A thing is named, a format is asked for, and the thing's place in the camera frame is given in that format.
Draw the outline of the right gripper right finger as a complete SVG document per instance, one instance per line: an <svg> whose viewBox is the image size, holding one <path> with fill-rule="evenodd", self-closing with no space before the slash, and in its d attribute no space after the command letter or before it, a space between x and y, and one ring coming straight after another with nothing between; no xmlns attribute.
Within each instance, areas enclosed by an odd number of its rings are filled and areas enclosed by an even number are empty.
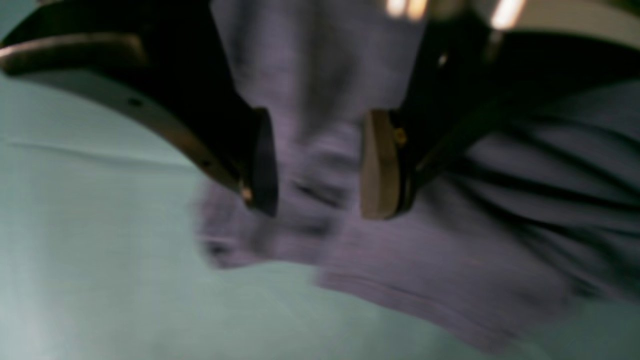
<svg viewBox="0 0 640 360"><path fill-rule="evenodd" d="M425 15L400 107L366 114L364 219L409 211L506 121L639 76L637 0L429 0Z"/></svg>

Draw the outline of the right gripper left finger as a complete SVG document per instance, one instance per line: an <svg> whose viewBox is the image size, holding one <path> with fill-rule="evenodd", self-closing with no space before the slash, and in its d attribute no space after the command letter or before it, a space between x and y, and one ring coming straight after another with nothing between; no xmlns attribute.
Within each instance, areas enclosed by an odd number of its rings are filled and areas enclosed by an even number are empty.
<svg viewBox="0 0 640 360"><path fill-rule="evenodd" d="M123 114L276 214L272 121L237 92L207 0L41 1L2 40L1 70Z"/></svg>

